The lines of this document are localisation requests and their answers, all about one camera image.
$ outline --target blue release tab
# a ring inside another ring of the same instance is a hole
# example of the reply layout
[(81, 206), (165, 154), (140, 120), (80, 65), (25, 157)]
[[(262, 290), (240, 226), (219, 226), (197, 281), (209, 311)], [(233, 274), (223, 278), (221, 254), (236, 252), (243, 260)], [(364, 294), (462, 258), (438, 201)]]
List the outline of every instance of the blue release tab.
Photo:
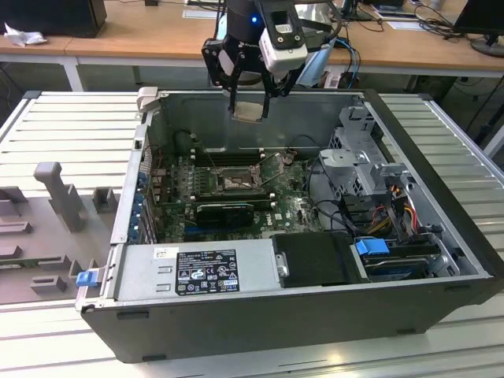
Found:
[(384, 239), (361, 239), (355, 243), (359, 255), (389, 254), (387, 242)]
[(77, 275), (76, 285), (77, 285), (77, 287), (82, 287), (82, 286), (95, 287), (95, 286), (98, 286), (98, 271), (80, 272)]

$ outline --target computer case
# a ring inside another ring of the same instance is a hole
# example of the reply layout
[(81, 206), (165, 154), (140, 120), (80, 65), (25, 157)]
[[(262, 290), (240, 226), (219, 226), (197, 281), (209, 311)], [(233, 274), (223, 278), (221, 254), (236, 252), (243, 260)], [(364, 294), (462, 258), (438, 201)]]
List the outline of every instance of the computer case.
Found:
[(2, 0), (4, 23), (24, 32), (94, 38), (105, 23), (104, 0)]

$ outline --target warning label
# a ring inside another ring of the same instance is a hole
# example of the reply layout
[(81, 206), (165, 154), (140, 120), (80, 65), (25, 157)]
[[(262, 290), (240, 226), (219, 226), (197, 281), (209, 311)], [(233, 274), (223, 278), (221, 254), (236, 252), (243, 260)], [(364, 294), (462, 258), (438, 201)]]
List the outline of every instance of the warning label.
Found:
[(236, 250), (181, 252), (176, 255), (178, 295), (239, 291)]

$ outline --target paper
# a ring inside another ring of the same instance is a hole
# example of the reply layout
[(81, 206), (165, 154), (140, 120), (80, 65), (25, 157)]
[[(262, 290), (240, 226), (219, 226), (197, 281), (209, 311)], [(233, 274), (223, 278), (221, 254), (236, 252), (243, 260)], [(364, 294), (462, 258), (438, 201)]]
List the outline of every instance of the paper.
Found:
[(412, 21), (388, 21), (390, 26), (395, 30), (424, 30), (420, 24)]
[(16, 30), (11, 28), (7, 23), (6, 32), (3, 33), (3, 36), (6, 37), (13, 45), (21, 47), (47, 42), (47, 39), (44, 39), (42, 33), (39, 33), (38, 31), (24, 32)]
[(217, 12), (207, 10), (185, 9), (182, 12), (183, 18), (198, 18), (198, 19), (214, 19), (217, 17)]

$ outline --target blue latch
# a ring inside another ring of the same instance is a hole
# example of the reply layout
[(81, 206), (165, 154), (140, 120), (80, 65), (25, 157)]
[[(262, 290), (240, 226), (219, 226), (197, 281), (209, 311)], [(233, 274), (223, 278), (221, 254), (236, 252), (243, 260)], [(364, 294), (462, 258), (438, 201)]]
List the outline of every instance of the blue latch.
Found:
[(359, 255), (389, 254), (387, 242), (384, 239), (361, 239), (355, 243)]
[(77, 275), (76, 285), (77, 285), (77, 287), (82, 287), (82, 286), (95, 287), (95, 286), (98, 286), (98, 270), (91, 270), (91, 271), (86, 271), (86, 272), (80, 272)]
[(140, 182), (145, 183), (147, 181), (147, 174), (144, 172), (139, 172), (138, 178)]
[(145, 198), (145, 196), (144, 196), (144, 195), (141, 195), (141, 194), (138, 194), (138, 193), (137, 193), (137, 194), (135, 194), (135, 195), (133, 196), (133, 202), (134, 202), (134, 203), (142, 203), (144, 198)]

